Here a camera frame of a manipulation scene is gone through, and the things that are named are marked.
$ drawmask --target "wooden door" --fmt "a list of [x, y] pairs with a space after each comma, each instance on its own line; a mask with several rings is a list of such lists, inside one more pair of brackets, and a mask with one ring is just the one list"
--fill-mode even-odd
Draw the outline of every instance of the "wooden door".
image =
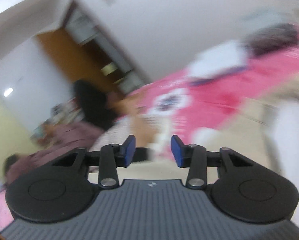
[[36, 37], [70, 81], [85, 79], [103, 92], [121, 93], [118, 87], [103, 75], [101, 67], [97, 66], [98, 62], [76, 44], [65, 29], [40, 33]]

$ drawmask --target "white wall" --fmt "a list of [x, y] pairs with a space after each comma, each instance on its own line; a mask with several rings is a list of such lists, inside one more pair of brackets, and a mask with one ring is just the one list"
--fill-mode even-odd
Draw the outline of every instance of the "white wall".
[[203, 49], [240, 37], [241, 16], [263, 7], [299, 7], [299, 0], [81, 1], [153, 80], [181, 69]]
[[35, 38], [21, 43], [0, 61], [0, 96], [6, 106], [33, 131], [50, 117], [51, 107], [71, 97], [70, 82], [50, 61]]

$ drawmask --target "gray ribbed surface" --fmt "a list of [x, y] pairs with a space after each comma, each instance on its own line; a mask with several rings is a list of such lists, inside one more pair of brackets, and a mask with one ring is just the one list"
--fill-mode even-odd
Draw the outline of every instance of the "gray ribbed surface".
[[299, 229], [290, 221], [239, 222], [211, 205], [203, 191], [187, 189], [180, 180], [125, 180], [120, 188], [101, 192], [87, 211], [71, 220], [52, 225], [16, 220], [2, 235], [6, 240], [298, 240]]

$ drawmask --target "pink bedsheet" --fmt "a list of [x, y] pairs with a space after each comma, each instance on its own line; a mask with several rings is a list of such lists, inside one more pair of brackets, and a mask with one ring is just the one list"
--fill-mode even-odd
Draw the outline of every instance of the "pink bedsheet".
[[[168, 115], [173, 122], [173, 134], [185, 144], [202, 127], [217, 129], [235, 115], [246, 98], [257, 98], [270, 88], [299, 73], [299, 47], [288, 48], [258, 59], [251, 59], [249, 68], [200, 86], [190, 86], [187, 69], [149, 84], [142, 105], [147, 113]], [[177, 102], [162, 108], [162, 101]], [[165, 153], [171, 158], [169, 147]]]

